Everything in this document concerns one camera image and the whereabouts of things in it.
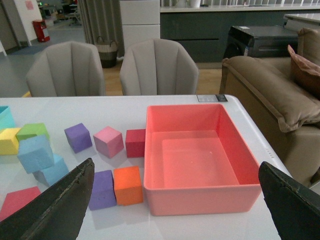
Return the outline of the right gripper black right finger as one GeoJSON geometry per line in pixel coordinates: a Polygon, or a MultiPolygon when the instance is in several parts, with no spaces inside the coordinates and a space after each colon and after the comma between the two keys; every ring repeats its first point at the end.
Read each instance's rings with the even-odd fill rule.
{"type": "Polygon", "coordinates": [[[320,195],[264,161],[258,171],[264,201],[282,240],[320,238],[320,195]]]}

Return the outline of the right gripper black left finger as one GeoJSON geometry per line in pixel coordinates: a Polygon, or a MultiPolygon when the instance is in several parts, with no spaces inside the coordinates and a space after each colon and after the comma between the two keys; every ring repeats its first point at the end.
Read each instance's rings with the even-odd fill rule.
{"type": "Polygon", "coordinates": [[[0,223],[2,240],[75,240],[90,202],[95,164],[87,158],[0,223]]]}

